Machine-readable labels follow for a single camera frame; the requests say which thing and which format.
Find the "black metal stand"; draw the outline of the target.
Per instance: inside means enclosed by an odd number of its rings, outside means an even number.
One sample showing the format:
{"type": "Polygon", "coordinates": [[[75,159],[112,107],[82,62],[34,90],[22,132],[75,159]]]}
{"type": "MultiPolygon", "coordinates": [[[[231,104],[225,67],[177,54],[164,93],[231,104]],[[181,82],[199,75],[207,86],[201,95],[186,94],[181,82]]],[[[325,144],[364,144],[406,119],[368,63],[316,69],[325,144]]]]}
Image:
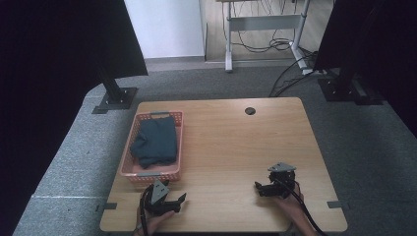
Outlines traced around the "black metal stand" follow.
{"type": "Polygon", "coordinates": [[[384,99],[357,74],[369,52],[373,27],[385,1],[335,1],[314,66],[319,71],[338,69],[335,79],[318,79],[327,101],[382,104],[384,99]]]}
{"type": "Polygon", "coordinates": [[[114,78],[111,78],[105,68],[98,62],[95,63],[98,77],[106,90],[104,97],[92,114],[105,114],[109,110],[126,110],[132,105],[132,102],[138,91],[137,88],[120,88],[114,78]]]}

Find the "dark teal cloth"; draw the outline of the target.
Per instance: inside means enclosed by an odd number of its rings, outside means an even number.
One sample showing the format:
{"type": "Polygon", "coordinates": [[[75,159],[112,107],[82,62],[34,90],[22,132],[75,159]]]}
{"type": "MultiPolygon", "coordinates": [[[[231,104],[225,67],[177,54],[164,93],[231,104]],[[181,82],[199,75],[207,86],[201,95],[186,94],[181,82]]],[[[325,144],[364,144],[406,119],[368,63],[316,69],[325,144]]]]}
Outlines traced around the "dark teal cloth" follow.
{"type": "Polygon", "coordinates": [[[168,116],[141,121],[130,152],[144,169],[152,165],[169,165],[175,162],[177,136],[174,119],[168,116]]]}

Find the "white desk frame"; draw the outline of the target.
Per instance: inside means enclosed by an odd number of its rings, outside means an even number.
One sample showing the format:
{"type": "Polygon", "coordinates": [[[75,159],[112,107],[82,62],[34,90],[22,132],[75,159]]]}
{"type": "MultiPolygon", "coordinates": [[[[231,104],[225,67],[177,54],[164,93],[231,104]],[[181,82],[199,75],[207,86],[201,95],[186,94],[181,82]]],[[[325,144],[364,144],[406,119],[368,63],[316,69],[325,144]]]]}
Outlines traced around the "white desk frame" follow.
{"type": "Polygon", "coordinates": [[[225,20],[224,24],[226,43],[224,66],[226,73],[231,73],[233,71],[231,34],[233,32],[252,30],[294,30],[294,37],[289,41],[289,48],[295,58],[295,62],[303,75],[307,75],[313,72],[313,70],[308,67],[306,56],[302,54],[299,47],[311,0],[302,0],[304,4],[300,13],[295,11],[290,15],[280,14],[248,17],[232,16],[233,4],[235,2],[243,2],[244,0],[215,1],[226,5],[226,16],[223,18],[225,20]]]}

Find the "pink plastic basket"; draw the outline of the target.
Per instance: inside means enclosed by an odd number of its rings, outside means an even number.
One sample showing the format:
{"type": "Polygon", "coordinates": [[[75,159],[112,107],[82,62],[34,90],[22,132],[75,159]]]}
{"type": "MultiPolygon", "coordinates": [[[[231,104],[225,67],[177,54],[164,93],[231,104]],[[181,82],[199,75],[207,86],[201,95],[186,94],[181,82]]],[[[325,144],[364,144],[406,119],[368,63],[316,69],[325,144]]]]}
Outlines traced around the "pink plastic basket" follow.
{"type": "Polygon", "coordinates": [[[148,183],[158,178],[160,180],[177,181],[181,178],[181,159],[182,159],[182,134],[183,134],[183,112],[174,111],[153,111],[139,112],[135,115],[130,134],[125,144],[124,152],[121,157],[119,173],[133,183],[148,183]],[[144,169],[139,165],[138,160],[131,155],[130,146],[135,140],[140,129],[140,122],[148,119],[157,119],[171,116],[175,122],[177,136],[177,157],[176,161],[169,165],[152,165],[144,169]]]}

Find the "person's left hand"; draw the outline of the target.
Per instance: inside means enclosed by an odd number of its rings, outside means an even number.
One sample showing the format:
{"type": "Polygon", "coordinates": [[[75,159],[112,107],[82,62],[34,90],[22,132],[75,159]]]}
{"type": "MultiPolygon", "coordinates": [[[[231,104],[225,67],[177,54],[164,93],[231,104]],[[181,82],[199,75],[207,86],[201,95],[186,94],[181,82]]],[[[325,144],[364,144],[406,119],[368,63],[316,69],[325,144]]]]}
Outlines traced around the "person's left hand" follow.
{"type": "Polygon", "coordinates": [[[136,223],[136,227],[134,230],[143,230],[143,232],[147,235],[148,232],[152,232],[154,233],[157,228],[167,219],[171,218],[173,215],[175,214],[175,212],[169,211],[166,212],[165,214],[161,215],[161,216],[152,216],[149,215],[147,212],[145,212],[146,215],[146,222],[142,223],[142,219],[141,219],[141,209],[138,208],[137,209],[137,223],[136,223]]]}

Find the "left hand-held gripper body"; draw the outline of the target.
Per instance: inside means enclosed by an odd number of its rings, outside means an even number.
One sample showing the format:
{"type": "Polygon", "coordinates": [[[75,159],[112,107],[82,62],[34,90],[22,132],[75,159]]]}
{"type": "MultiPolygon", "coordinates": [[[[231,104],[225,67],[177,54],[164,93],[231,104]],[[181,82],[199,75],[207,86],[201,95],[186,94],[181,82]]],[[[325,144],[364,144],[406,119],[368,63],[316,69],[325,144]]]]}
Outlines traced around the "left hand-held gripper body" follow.
{"type": "Polygon", "coordinates": [[[160,180],[156,179],[146,190],[144,199],[145,210],[151,215],[163,215],[166,212],[172,211],[171,204],[174,201],[166,201],[168,193],[168,186],[163,186],[160,180]]]}

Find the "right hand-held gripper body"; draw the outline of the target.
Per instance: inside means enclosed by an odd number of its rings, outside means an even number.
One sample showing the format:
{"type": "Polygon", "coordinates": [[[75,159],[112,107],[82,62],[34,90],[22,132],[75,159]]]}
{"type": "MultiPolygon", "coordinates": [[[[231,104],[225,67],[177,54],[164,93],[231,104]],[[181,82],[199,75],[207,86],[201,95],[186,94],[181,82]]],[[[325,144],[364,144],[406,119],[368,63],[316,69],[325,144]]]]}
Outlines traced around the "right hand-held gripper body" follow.
{"type": "Polygon", "coordinates": [[[278,162],[269,167],[268,196],[278,196],[286,199],[294,190],[295,170],[294,166],[284,162],[278,162]]]}

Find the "black curtain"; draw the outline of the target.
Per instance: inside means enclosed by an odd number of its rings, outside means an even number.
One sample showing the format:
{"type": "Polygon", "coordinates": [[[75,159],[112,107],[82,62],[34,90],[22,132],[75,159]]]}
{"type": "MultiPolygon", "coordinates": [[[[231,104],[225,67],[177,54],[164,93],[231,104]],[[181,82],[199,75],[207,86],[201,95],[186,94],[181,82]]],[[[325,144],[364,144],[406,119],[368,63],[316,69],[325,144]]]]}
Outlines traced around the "black curtain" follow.
{"type": "Polygon", "coordinates": [[[417,137],[417,0],[385,1],[359,77],[417,137]]]}
{"type": "Polygon", "coordinates": [[[12,236],[87,93],[146,71],[125,0],[0,0],[0,236],[12,236]]]}

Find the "person's right hand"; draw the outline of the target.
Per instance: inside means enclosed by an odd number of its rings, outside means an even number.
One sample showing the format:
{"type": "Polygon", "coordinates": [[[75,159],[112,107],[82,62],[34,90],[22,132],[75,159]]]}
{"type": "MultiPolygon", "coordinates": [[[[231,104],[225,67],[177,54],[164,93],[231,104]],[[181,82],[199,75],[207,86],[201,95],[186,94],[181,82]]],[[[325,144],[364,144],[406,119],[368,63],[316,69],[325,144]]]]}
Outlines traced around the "person's right hand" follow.
{"type": "Polygon", "coordinates": [[[304,212],[297,199],[290,195],[286,199],[282,197],[273,197],[272,200],[284,215],[296,226],[300,226],[305,220],[304,212]]]}

